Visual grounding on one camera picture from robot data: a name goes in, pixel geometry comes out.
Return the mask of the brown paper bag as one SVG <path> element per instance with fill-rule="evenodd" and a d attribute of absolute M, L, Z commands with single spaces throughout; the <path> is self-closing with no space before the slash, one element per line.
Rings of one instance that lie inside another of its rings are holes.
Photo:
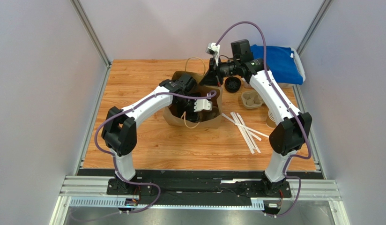
<path fill-rule="evenodd" d="M 167 88 L 172 93 L 195 98 L 204 97 L 215 92 L 215 96 L 210 98 L 213 104 L 212 110 L 198 112 L 200 116 L 199 122 L 187 121 L 185 119 L 185 113 L 183 113 L 180 119 L 171 113 L 169 109 L 171 105 L 165 107 L 163 117 L 169 125 L 187 128 L 219 128 L 221 123 L 223 89 L 218 86 L 199 85 L 206 71 L 207 69 L 204 69 L 204 72 L 201 74 L 187 70 L 176 71 L 171 79 L 166 79 L 159 83 L 161 87 Z"/>

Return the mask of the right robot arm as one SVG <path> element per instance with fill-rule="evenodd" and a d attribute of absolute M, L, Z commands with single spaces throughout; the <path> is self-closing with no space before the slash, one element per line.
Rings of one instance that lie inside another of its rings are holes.
<path fill-rule="evenodd" d="M 269 136 L 273 149 L 270 162 L 260 182 L 262 191 L 270 195 L 278 191 L 286 180 L 286 170 L 291 158 L 307 142 L 312 117 L 301 113 L 276 83 L 265 58 L 254 58 L 247 39 L 231 43 L 233 58 L 221 62 L 220 45 L 209 43 L 206 52 L 213 57 L 200 85 L 220 86 L 225 77 L 240 76 L 262 97 L 273 114 L 276 128 Z"/>

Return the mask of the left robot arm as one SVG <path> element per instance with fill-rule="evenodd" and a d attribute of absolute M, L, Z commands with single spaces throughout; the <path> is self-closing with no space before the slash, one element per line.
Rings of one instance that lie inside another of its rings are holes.
<path fill-rule="evenodd" d="M 209 103 L 216 96 L 216 91 L 201 95 L 192 93 L 197 86 L 196 80 L 189 74 L 179 79 L 166 79 L 147 96 L 134 104 L 123 108 L 112 107 L 106 120 L 94 135 L 96 147 L 111 155 L 115 166 L 115 178 L 129 190 L 139 186 L 134 179 L 136 170 L 133 165 L 132 151 L 137 145 L 138 127 L 153 114 L 163 108 L 176 106 L 184 113 L 193 113 L 211 109 L 211 106 L 199 108 L 201 103 Z"/>

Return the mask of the cardboard cup carrier tray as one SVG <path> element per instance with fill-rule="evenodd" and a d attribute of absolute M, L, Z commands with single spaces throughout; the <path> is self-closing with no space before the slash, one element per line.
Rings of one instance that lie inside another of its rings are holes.
<path fill-rule="evenodd" d="M 256 109 L 264 104 L 264 100 L 255 90 L 243 92 L 241 94 L 241 101 L 246 109 Z"/>

